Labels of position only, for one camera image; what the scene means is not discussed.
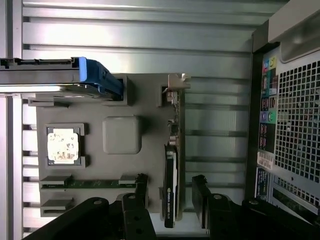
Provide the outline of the green RAM stick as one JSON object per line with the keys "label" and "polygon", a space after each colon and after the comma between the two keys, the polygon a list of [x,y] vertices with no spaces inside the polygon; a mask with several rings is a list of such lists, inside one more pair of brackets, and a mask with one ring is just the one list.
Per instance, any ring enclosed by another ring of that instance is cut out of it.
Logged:
{"label": "green RAM stick", "polygon": [[134,189],[135,183],[120,184],[118,180],[69,180],[63,183],[45,183],[41,186],[46,190],[66,189]]}

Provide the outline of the grey plastic parts rack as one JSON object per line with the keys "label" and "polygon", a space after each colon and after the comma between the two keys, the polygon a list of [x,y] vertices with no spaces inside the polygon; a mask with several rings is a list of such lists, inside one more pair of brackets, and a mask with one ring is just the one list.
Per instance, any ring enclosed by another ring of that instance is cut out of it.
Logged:
{"label": "grey plastic parts rack", "polygon": [[[161,86],[168,74],[120,74],[123,100],[91,97],[58,97],[37,93],[28,104],[36,109],[39,170],[40,226],[91,197],[110,203],[134,188],[42,189],[43,184],[70,180],[114,180],[136,184],[138,174],[148,177],[146,207],[155,231],[161,235],[203,236],[194,213],[184,213],[174,228],[162,219],[160,190],[164,182],[165,148],[169,138],[171,106],[159,107]],[[73,129],[79,137],[79,158],[74,164],[52,164],[48,159],[48,133],[53,129]]]}

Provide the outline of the silver CPU chip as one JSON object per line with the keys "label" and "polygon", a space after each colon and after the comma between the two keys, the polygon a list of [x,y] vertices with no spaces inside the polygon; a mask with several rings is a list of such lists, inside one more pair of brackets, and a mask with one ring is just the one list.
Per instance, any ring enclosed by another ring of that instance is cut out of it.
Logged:
{"label": "silver CPU chip", "polygon": [[54,128],[47,135],[47,154],[52,164],[74,164],[80,156],[78,134],[72,128]]}

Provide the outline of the grey open PC case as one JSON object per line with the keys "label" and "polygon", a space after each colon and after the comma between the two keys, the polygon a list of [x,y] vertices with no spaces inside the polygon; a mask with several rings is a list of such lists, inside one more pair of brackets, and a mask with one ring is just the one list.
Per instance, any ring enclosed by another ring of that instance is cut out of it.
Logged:
{"label": "grey open PC case", "polygon": [[289,0],[251,39],[245,197],[320,228],[320,0]]}

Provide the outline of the hard disk in blue caddy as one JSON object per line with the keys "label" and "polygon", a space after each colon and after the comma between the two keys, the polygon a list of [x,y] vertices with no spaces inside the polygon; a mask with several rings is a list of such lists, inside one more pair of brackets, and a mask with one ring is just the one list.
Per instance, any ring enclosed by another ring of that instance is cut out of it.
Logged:
{"label": "hard disk in blue caddy", "polygon": [[0,94],[55,94],[65,98],[121,101],[124,84],[100,62],[69,59],[0,58]]}

